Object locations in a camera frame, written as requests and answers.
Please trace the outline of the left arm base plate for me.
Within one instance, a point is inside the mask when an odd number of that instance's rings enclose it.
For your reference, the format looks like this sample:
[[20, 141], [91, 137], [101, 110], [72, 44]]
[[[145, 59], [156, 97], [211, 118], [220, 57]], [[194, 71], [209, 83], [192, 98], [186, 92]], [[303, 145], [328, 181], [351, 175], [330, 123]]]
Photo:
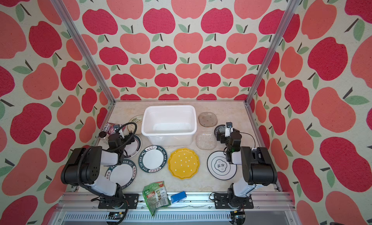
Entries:
[[99, 200], [99, 209], [108, 209], [108, 210], [124, 210], [124, 209], [136, 209], [139, 201], [139, 194], [123, 194], [124, 198], [112, 199], [112, 198], [103, 198]]

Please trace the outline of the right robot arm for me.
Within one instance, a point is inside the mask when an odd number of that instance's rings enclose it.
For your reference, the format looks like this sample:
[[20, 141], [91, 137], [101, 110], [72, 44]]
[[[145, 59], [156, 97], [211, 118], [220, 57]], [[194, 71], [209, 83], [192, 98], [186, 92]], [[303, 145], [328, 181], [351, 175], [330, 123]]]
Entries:
[[278, 174], [267, 148], [243, 147], [240, 131], [227, 125], [218, 126], [214, 133], [217, 141], [226, 145], [224, 154], [227, 162], [242, 166], [242, 178], [227, 190], [229, 207], [241, 208], [254, 190], [277, 182]]

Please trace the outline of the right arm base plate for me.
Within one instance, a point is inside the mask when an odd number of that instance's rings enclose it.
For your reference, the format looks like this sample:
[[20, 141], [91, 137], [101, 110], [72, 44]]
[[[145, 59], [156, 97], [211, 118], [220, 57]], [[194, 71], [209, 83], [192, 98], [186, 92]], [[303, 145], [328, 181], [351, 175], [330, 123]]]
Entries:
[[240, 198], [234, 195], [229, 195], [227, 193], [212, 193], [213, 199], [211, 199], [216, 209], [253, 209], [253, 200], [251, 196], [247, 198]]

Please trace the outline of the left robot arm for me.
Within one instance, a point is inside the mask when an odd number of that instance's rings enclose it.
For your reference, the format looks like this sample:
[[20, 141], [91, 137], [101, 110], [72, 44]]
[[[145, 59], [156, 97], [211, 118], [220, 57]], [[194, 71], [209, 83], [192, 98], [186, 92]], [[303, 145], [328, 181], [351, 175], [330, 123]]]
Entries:
[[121, 186], [99, 173], [102, 166], [117, 166], [124, 162], [125, 147], [132, 142], [133, 136], [133, 133], [124, 137], [119, 133], [110, 135], [108, 149], [101, 146], [74, 149], [61, 172], [62, 183], [79, 186], [99, 198], [126, 202]]

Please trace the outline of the yellow dotted scalloped plate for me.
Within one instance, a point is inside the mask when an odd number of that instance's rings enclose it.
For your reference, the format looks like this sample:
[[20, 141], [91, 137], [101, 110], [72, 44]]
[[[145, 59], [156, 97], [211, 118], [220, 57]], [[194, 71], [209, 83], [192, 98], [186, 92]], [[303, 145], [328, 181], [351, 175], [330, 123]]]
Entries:
[[168, 170], [173, 177], [184, 180], [198, 173], [200, 160], [195, 151], [188, 148], [175, 150], [168, 159]]

